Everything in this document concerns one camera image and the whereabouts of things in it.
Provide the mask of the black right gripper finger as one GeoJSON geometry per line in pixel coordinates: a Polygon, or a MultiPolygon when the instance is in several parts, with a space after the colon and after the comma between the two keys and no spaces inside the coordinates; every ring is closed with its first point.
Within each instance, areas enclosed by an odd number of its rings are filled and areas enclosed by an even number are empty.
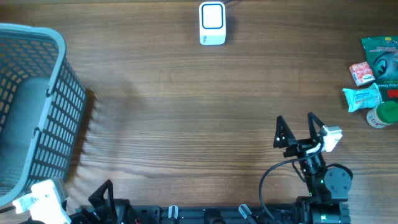
{"type": "Polygon", "coordinates": [[[274,148],[283,148],[297,145],[297,140],[290,130],[282,115],[277,117],[276,130],[274,137],[274,148]]]}
{"type": "Polygon", "coordinates": [[[307,116],[310,138],[318,141],[320,137],[318,136],[315,125],[317,125],[319,128],[322,128],[324,126],[324,123],[313,112],[309,112],[307,116]]]}

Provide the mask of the light blue packet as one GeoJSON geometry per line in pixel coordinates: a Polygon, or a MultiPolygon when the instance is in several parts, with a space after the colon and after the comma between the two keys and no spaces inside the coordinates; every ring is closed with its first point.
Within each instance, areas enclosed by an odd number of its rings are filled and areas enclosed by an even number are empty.
{"type": "Polygon", "coordinates": [[[358,90],[344,88],[342,92],[345,94],[349,113],[360,109],[374,108],[382,103],[382,96],[376,83],[368,88],[358,90]]]}

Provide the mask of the red orange small carton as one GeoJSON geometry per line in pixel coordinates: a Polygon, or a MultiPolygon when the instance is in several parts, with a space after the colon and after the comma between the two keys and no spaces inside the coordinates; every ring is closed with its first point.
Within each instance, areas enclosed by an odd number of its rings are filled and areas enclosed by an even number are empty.
{"type": "Polygon", "coordinates": [[[375,80],[373,71],[367,62],[353,64],[349,70],[357,86],[362,86],[375,80]]]}

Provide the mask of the green lid jar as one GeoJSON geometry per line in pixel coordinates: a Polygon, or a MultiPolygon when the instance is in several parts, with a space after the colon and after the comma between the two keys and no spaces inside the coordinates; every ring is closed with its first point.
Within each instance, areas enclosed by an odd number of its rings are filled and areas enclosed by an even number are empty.
{"type": "Polygon", "coordinates": [[[397,102],[386,101],[368,111],[366,119],[370,126],[381,129],[397,122],[397,102]]]}

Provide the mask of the green 3M gloves packet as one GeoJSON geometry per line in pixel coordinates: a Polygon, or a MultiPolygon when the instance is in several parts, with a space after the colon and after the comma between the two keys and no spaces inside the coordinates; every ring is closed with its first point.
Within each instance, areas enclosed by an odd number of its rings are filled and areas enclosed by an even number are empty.
{"type": "Polygon", "coordinates": [[[383,101],[397,101],[397,36],[361,39],[383,101]]]}

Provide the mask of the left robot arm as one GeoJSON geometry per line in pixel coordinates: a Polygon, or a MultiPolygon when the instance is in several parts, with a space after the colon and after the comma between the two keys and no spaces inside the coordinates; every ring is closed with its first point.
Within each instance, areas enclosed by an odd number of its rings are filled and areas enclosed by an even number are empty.
{"type": "Polygon", "coordinates": [[[89,197],[90,208],[66,212],[68,194],[62,180],[51,178],[31,187],[31,193],[12,202],[16,213],[30,212],[27,223],[139,223],[128,200],[115,199],[113,183],[107,180],[89,197]]]}

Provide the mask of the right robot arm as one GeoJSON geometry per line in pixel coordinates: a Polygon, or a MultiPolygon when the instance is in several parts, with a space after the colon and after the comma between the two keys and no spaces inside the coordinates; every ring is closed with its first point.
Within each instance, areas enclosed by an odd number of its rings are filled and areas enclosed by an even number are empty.
{"type": "Polygon", "coordinates": [[[315,114],[308,114],[310,137],[296,139],[283,116],[278,116],[273,146],[284,148],[285,158],[306,184],[308,197],[299,196],[291,212],[278,217],[283,223],[349,223],[348,201],[353,173],[341,164],[327,164],[322,156],[331,152],[343,137],[339,126],[327,126],[315,114]]]}

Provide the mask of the white barcode scanner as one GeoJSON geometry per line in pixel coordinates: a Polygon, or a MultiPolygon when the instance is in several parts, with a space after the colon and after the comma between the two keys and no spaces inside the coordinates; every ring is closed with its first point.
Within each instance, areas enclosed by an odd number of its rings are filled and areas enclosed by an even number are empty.
{"type": "Polygon", "coordinates": [[[200,4],[199,27],[202,45],[223,45],[226,40],[226,8],[221,1],[200,4]]]}

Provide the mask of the grey plastic mesh basket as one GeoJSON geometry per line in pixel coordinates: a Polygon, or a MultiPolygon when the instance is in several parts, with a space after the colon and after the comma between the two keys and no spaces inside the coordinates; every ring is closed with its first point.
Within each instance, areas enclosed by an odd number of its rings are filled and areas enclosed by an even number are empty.
{"type": "Polygon", "coordinates": [[[56,30],[1,24],[1,205],[65,179],[86,91],[56,30]]]}

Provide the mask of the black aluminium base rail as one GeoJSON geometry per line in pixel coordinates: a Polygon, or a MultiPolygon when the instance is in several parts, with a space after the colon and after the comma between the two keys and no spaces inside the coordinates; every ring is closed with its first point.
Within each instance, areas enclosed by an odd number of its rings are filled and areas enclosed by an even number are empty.
{"type": "Polygon", "coordinates": [[[302,203],[270,204],[269,218],[262,207],[246,204],[235,207],[169,207],[133,206],[129,209],[126,223],[132,224],[214,224],[214,223],[290,223],[290,224],[350,224],[348,206],[305,205],[302,203]]]}

